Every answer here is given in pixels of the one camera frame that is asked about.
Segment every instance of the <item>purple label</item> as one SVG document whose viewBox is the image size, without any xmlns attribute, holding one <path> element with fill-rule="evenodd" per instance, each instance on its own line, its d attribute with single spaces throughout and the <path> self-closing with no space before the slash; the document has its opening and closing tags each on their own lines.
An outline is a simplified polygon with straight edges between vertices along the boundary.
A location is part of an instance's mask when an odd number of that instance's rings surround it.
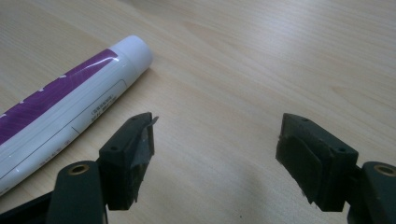
<svg viewBox="0 0 396 224">
<path fill-rule="evenodd" d="M 0 115 L 0 145 L 56 105 L 114 58 L 117 58 L 117 54 L 105 49 Z"/>
</svg>

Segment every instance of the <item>white tube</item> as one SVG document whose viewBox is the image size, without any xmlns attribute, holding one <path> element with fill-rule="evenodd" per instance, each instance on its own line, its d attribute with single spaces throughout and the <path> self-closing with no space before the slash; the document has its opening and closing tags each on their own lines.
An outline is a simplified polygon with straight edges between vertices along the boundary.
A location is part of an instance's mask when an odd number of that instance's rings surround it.
<svg viewBox="0 0 396 224">
<path fill-rule="evenodd" d="M 0 195 L 70 144 L 151 62 L 149 47 L 128 36 L 0 115 Z"/>
</svg>

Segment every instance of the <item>tube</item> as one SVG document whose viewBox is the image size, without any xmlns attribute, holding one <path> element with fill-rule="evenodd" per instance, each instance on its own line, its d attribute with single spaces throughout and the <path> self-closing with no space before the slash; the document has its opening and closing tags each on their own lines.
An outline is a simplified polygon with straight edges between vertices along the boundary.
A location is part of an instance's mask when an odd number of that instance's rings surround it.
<svg viewBox="0 0 396 224">
<path fill-rule="evenodd" d="M 0 196 L 69 145 L 151 62 L 149 47 L 128 36 L 0 115 Z"/>
</svg>

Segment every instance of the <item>black plastic part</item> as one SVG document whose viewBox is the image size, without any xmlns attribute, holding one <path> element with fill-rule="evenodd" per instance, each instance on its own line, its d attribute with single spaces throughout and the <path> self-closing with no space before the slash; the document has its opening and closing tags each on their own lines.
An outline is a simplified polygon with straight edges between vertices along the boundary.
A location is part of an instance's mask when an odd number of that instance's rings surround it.
<svg viewBox="0 0 396 224">
<path fill-rule="evenodd" d="M 375 223 L 396 223 L 396 167 L 369 161 L 361 168 L 361 192 Z"/>
<path fill-rule="evenodd" d="M 276 159 L 320 210 L 343 210 L 347 179 L 356 169 L 358 156 L 355 149 L 313 121 L 284 114 Z"/>
<path fill-rule="evenodd" d="M 0 215 L 2 224 L 43 224 L 46 223 L 51 193 L 44 194 Z"/>
<path fill-rule="evenodd" d="M 96 162 L 76 162 L 59 172 L 46 223 L 107 223 L 100 173 Z"/>
<path fill-rule="evenodd" d="M 154 155 L 151 113 L 128 119 L 99 150 L 97 160 L 109 210 L 128 210 Z"/>
<path fill-rule="evenodd" d="M 350 204 L 347 214 L 349 224 L 373 224 L 369 209 L 364 201 L 361 190 L 361 168 L 356 166 L 355 172 L 349 177 L 346 201 Z"/>
</svg>

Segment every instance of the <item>table surface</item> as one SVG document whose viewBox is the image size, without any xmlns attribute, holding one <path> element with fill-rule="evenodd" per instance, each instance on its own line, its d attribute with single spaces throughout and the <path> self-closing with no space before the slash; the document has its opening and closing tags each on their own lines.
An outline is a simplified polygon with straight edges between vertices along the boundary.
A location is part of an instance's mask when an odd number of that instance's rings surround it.
<svg viewBox="0 0 396 224">
<path fill-rule="evenodd" d="M 150 69 L 53 160 L 0 197 L 0 212 L 96 160 L 129 117 L 151 111 L 139 201 L 110 223 L 346 223 L 322 213 L 276 161 L 283 113 L 312 119 L 366 161 L 396 163 L 396 2 L 0 2 L 0 114 L 127 35 Z"/>
</svg>

